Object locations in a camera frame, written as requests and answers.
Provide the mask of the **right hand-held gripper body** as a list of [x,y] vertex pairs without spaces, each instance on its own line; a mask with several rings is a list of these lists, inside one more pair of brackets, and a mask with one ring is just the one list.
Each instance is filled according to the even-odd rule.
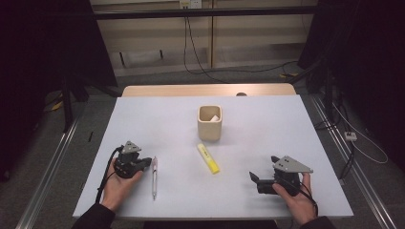
[[276,195],[272,185],[278,183],[291,196],[297,196],[301,191],[299,173],[312,173],[313,170],[290,156],[279,158],[278,162],[273,163],[273,179],[261,179],[261,183],[257,185],[258,193]]

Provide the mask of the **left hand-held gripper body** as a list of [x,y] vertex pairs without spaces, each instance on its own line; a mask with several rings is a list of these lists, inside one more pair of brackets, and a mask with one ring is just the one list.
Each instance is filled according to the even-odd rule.
[[143,170],[143,162],[139,159],[141,148],[131,141],[127,141],[119,152],[114,169],[121,178],[131,178],[138,171]]

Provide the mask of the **clear ballpoint pen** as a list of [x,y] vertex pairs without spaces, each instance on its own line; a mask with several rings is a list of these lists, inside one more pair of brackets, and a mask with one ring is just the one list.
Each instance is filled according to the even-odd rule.
[[152,165],[153,165],[152,197],[153,201],[155,201],[158,193],[158,158],[156,156],[152,160]]

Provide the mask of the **yellow highlighter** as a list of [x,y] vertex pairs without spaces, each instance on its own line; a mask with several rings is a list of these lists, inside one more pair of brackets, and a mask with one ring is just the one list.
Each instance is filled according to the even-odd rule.
[[218,174],[220,172],[220,168],[219,168],[218,164],[216,163],[216,161],[211,156],[211,154],[209,154],[209,152],[207,151],[205,146],[202,143],[200,143],[197,145],[197,149],[198,149],[200,155],[202,156],[204,162],[206,163],[208,169],[210,170],[210,172],[213,175]]

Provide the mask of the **beige ceramic pen cup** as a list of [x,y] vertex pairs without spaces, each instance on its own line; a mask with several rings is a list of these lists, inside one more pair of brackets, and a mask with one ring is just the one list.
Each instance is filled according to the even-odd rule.
[[[217,115],[219,121],[210,121]],[[223,111],[221,106],[205,105],[198,109],[198,134],[204,141],[217,141],[222,135]]]

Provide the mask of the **person's left hand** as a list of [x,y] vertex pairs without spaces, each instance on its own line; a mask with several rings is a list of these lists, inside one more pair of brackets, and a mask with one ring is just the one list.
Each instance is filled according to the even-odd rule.
[[101,204],[116,212],[122,202],[129,196],[135,184],[140,181],[142,174],[142,171],[138,171],[131,178],[122,178],[116,174],[114,166],[111,165]]

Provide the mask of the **person's right hand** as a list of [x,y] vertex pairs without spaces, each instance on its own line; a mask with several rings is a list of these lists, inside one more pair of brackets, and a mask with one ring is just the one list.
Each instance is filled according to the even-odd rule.
[[305,195],[300,193],[297,196],[292,197],[285,188],[278,183],[274,183],[272,187],[285,201],[288,210],[300,226],[317,218],[316,207]]

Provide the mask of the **white table mat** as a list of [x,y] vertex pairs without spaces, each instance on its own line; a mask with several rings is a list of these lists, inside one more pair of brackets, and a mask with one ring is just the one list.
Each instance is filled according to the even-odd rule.
[[[198,109],[223,109],[221,138],[206,143],[220,167],[213,175],[197,145]],[[86,212],[96,199],[107,161],[131,140],[141,156],[158,158],[158,193],[153,169],[142,175],[117,214],[125,219],[281,219],[284,201],[259,194],[249,172],[272,177],[271,156],[290,156],[312,170],[312,196],[319,213],[352,215],[347,198],[298,95],[122,97],[117,100],[93,167],[74,211]]]

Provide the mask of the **black metal stand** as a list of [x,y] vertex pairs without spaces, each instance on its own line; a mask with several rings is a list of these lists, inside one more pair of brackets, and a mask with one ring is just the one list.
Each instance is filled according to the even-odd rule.
[[299,73],[290,84],[295,84],[300,80],[305,79],[307,90],[310,94],[317,93],[321,88],[325,89],[324,105],[325,113],[330,122],[334,121],[332,114],[332,76],[329,68],[328,60],[321,57],[315,61],[310,67]]
[[94,87],[111,97],[122,96],[122,93],[109,89],[107,86],[103,86],[101,83],[89,77],[77,74],[73,74],[72,76],[68,76],[67,74],[63,75],[61,79],[61,92],[65,116],[64,132],[67,132],[74,123],[71,95],[73,95],[78,102],[87,102],[90,97],[86,91],[87,86]]

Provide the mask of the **black curtain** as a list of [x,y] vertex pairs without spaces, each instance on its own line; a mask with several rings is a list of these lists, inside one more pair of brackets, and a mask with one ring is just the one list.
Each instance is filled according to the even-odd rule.
[[298,65],[328,60],[351,106],[405,170],[405,0],[318,0]]
[[117,81],[90,0],[0,0],[0,182],[27,148],[45,96]]

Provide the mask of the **black horizontal bar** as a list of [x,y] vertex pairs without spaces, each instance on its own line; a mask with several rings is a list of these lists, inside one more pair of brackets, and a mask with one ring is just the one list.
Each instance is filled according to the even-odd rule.
[[234,9],[196,9],[196,10],[132,10],[132,11],[96,11],[96,20],[151,19],[182,17],[217,17],[249,15],[294,15],[314,14],[319,11],[316,6],[275,7],[275,8],[234,8]]

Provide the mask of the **aluminium rail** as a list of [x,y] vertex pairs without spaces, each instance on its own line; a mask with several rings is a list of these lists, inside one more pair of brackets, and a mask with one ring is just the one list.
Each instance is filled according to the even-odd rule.
[[[322,103],[321,99],[317,96],[313,96],[311,98],[313,105],[316,108],[317,113],[320,115],[323,121],[325,121],[328,125],[331,125],[330,120],[327,118],[326,112],[324,111],[325,106]],[[328,128],[328,132],[335,143],[339,153],[343,157],[345,161],[350,159],[350,145],[345,140],[343,134],[339,131],[339,129],[334,126],[330,126]],[[374,217],[376,218],[378,224],[380,225],[381,229],[397,229],[393,218],[390,216],[387,207],[383,203],[382,199],[380,198],[379,194],[375,191],[374,187],[367,179],[365,173],[361,169],[361,166],[354,160],[351,160],[352,168],[351,173],[353,179],[355,180],[361,194],[367,201],[368,206],[370,207],[371,211],[373,212]]]
[[72,141],[72,138],[75,134],[75,130],[78,123],[78,117],[75,118],[67,130],[62,135],[57,148],[53,153],[53,157],[47,166],[47,169],[44,172],[39,184],[35,188],[35,191],[25,208],[24,213],[22,214],[20,220],[18,221],[15,229],[32,229],[36,219],[39,215],[39,212],[44,204],[44,201],[50,192],[51,185],[56,176],[56,172],[60,167],[60,164],[66,155],[68,147]]

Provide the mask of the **white wall socket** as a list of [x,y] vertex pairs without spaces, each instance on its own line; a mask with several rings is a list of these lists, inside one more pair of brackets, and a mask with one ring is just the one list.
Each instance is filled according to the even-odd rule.
[[180,8],[187,9],[201,9],[203,7],[202,0],[180,0]]

